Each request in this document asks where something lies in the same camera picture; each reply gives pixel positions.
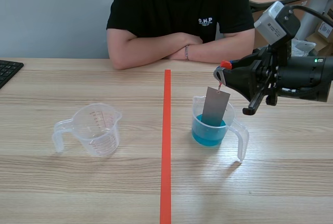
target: gray wall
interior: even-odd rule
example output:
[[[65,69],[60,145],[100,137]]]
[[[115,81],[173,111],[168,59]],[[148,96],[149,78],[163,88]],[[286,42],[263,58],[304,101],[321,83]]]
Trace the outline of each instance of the gray wall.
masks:
[[[108,58],[113,0],[0,0],[0,57]]]

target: bracelet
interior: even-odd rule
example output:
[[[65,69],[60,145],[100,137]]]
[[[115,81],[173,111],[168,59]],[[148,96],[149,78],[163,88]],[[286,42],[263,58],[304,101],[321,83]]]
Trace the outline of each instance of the bracelet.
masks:
[[[186,47],[185,47],[185,58],[186,58],[187,61],[189,61],[189,59],[188,59],[188,45],[186,45]]]

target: red clip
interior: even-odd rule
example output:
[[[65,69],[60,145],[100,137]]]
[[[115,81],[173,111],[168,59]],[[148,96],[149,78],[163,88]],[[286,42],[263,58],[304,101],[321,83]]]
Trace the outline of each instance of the red clip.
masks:
[[[233,69],[233,65],[229,61],[221,62],[221,67],[225,69]]]

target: red tape line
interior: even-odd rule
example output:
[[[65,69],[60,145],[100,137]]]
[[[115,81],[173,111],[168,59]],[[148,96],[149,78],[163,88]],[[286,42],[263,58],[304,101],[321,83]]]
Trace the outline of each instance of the red tape line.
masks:
[[[164,75],[160,224],[171,224],[171,70]]]

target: plastic measuring cup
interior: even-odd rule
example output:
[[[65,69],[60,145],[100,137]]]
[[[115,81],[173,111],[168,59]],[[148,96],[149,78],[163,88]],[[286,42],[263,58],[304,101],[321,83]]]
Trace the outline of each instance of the plastic measuring cup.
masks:
[[[217,146],[228,130],[234,132],[238,137],[238,158],[243,161],[246,155],[246,149],[249,143],[249,131],[240,124],[235,118],[235,110],[230,103],[226,108],[223,122],[220,127],[213,127],[201,122],[205,96],[195,96],[192,106],[192,136],[204,146]]]
[[[62,134],[72,133],[92,155],[113,153],[119,145],[117,122],[121,117],[121,113],[106,104],[80,109],[72,119],[55,124],[52,139],[57,152],[64,148]]]

